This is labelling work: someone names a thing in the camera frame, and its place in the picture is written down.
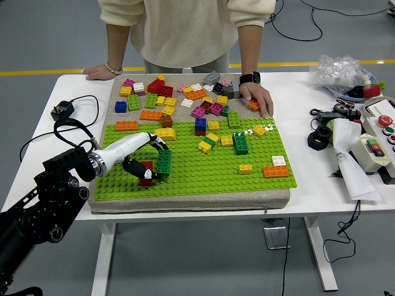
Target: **person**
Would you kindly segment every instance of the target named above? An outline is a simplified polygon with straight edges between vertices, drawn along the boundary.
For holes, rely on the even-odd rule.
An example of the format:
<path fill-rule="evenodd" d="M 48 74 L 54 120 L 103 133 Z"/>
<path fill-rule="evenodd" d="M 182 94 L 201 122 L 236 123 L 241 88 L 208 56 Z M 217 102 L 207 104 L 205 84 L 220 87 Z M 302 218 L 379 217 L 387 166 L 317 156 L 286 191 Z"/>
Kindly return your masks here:
<path fill-rule="evenodd" d="M 113 79 L 122 71 L 128 39 L 144 59 L 146 73 L 229 71 L 229 50 L 239 39 L 239 91 L 256 98 L 263 117 L 273 116 L 270 93 L 250 76 L 257 73 L 265 21 L 275 0 L 98 0 L 106 22 L 105 65 L 84 70 L 87 80 Z"/>

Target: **table leg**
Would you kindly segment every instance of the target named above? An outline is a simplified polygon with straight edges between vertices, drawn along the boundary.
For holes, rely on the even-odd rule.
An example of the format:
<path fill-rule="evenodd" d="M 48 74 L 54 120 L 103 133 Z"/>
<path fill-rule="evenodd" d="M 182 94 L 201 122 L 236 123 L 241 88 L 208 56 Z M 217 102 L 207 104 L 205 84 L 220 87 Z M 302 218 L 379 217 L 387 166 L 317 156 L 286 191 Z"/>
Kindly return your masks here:
<path fill-rule="evenodd" d="M 94 273 L 92 296 L 106 296 L 116 223 L 100 223 L 98 226 L 102 235 Z"/>
<path fill-rule="evenodd" d="M 325 259 L 324 254 L 328 258 L 326 249 L 322 247 L 323 239 L 320 228 L 318 226 L 318 217 L 304 217 L 307 232 L 309 233 L 310 243 L 313 248 L 315 262 L 317 263 L 318 272 L 321 277 L 321 283 L 324 292 L 334 292 L 338 290 L 335 275 L 332 266 Z"/>

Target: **yellow floor line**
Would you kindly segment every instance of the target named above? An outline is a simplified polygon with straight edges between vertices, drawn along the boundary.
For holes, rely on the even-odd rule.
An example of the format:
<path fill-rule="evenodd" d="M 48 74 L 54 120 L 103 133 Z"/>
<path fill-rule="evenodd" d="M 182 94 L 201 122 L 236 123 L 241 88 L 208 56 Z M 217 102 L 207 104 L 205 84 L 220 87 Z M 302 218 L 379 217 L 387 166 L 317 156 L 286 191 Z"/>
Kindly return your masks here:
<path fill-rule="evenodd" d="M 317 65 L 318 62 L 281 62 L 281 63 L 259 63 L 258 67 L 303 67 Z M 361 65 L 395 64 L 395 59 L 389 60 L 360 60 Z M 229 68 L 241 68 L 241 64 L 230 64 Z M 84 69 L 58 69 L 58 70 L 27 70 L 27 71 L 3 71 L 0 76 L 22 76 L 22 75 L 50 75 L 50 74 L 74 74 L 82 73 Z M 124 72 L 141 72 L 144 67 L 125 67 Z"/>

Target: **white paper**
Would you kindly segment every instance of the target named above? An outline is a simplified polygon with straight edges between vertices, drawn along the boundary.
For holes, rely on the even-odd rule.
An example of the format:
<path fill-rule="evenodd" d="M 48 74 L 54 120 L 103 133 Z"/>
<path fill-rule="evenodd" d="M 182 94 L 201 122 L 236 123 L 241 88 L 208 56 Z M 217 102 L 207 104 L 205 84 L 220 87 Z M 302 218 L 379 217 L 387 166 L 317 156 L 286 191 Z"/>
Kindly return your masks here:
<path fill-rule="evenodd" d="M 363 169 L 348 153 L 359 141 L 360 124 L 343 118 L 333 120 L 333 147 L 348 193 L 353 200 L 381 200 Z"/>

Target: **wristwatch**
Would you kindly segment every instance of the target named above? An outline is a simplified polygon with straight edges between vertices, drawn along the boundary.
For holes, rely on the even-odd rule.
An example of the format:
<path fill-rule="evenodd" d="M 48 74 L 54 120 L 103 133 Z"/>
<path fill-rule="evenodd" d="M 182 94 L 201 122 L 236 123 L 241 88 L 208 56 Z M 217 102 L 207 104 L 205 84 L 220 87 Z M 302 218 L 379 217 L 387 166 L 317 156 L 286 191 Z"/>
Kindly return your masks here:
<path fill-rule="evenodd" d="M 241 75 L 239 81 L 240 85 L 247 82 L 260 84 L 260 74 L 259 72 L 252 72 L 250 74 Z"/>

